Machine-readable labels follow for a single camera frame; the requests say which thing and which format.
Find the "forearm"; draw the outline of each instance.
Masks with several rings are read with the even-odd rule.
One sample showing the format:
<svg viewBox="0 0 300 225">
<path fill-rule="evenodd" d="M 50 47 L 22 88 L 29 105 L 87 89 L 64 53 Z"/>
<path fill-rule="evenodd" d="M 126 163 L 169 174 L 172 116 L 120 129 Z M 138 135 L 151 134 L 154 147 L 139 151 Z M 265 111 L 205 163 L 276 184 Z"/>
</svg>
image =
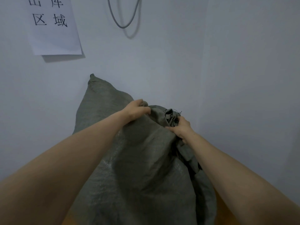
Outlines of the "forearm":
<svg viewBox="0 0 300 225">
<path fill-rule="evenodd" d="M 2 181 L 0 212 L 6 216 L 1 217 L 22 224 L 60 224 L 126 121 L 117 112 L 66 138 Z"/>
<path fill-rule="evenodd" d="M 267 181 L 191 131 L 185 140 L 242 224 L 295 224 L 299 207 Z"/>
</svg>

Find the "right hand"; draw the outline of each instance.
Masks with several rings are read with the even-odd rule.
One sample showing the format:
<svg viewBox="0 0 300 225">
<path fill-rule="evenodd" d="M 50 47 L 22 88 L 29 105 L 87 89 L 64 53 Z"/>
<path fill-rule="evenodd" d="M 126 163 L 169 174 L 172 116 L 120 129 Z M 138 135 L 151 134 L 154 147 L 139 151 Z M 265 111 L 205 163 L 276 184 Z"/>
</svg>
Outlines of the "right hand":
<svg viewBox="0 0 300 225">
<path fill-rule="evenodd" d="M 186 144 L 186 135 L 193 132 L 192 127 L 190 126 L 190 122 L 187 121 L 184 117 L 178 117 L 179 124 L 175 127 L 166 127 L 171 132 L 175 133 L 176 136 L 180 137 L 183 142 Z"/>
</svg>

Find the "white paper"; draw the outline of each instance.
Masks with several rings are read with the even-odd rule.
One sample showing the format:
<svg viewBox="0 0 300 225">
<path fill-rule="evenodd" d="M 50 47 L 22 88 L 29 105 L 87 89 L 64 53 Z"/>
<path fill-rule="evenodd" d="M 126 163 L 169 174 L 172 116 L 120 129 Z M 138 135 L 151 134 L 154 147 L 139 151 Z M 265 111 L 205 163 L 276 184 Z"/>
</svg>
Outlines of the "white paper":
<svg viewBox="0 0 300 225">
<path fill-rule="evenodd" d="M 35 55 L 81 55 L 71 0 L 22 0 Z"/>
</svg>

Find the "hand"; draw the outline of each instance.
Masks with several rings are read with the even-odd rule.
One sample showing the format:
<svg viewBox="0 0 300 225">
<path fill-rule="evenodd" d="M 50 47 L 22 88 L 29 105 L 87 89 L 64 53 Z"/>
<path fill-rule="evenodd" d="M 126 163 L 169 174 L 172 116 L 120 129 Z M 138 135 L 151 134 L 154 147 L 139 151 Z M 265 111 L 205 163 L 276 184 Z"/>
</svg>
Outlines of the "hand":
<svg viewBox="0 0 300 225">
<path fill-rule="evenodd" d="M 166 127 L 171 132 L 175 133 L 176 136 L 180 137 L 182 141 L 186 144 L 185 136 L 186 134 L 190 134 L 193 132 L 192 127 L 190 126 L 190 122 L 187 121 L 184 117 L 178 117 L 179 124 L 175 127 Z"/>
<path fill-rule="evenodd" d="M 130 102 L 121 112 L 126 117 L 126 124 L 134 121 L 144 114 L 150 114 L 151 108 L 148 106 L 141 106 L 143 104 L 143 100 L 135 100 Z"/>
</svg>

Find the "cable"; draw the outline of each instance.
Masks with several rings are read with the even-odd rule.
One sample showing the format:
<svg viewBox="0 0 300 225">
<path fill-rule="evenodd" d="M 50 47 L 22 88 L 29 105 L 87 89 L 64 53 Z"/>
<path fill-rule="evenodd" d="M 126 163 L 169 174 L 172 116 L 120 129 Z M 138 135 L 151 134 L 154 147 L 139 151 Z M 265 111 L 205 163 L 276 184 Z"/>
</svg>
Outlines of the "cable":
<svg viewBox="0 0 300 225">
<path fill-rule="evenodd" d="M 118 24 L 118 22 L 117 22 L 116 19 L 115 19 L 115 16 L 113 15 L 113 11 L 112 11 L 112 8 L 111 8 L 111 6 L 110 6 L 110 0 L 107 0 L 107 2 L 108 2 L 108 7 L 110 8 L 110 14 L 112 15 L 112 18 L 113 18 L 114 22 L 116 23 L 116 25 L 117 25 L 119 28 L 124 29 L 124 28 L 127 28 L 127 27 L 132 23 L 132 21 L 133 21 L 133 19 L 134 19 L 134 17 L 135 17 L 135 13 L 136 13 L 136 11 L 137 11 L 137 7 L 138 7 L 138 5 L 139 5 L 140 0 L 137 0 L 137 4 L 135 5 L 135 9 L 134 9 L 133 16 L 132 16 L 131 20 L 129 21 L 129 23 L 126 24 L 125 26 L 121 26 L 121 25 Z"/>
</svg>

